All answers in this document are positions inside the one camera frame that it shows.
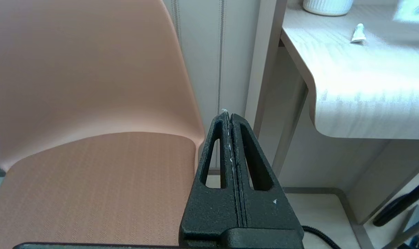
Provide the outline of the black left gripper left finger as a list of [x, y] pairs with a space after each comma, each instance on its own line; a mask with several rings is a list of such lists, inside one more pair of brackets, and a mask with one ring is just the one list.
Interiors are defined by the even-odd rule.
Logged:
[[[219, 245], [223, 232], [240, 225], [231, 134], [229, 113], [224, 111], [215, 116], [179, 226], [180, 245]], [[220, 188], [210, 188], [206, 182], [217, 140], [221, 143]]]

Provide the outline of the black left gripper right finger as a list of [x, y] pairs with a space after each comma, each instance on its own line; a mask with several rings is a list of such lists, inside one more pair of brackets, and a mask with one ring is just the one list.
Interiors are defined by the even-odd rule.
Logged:
[[247, 120], [231, 115], [231, 134], [246, 240], [301, 242], [302, 226]]

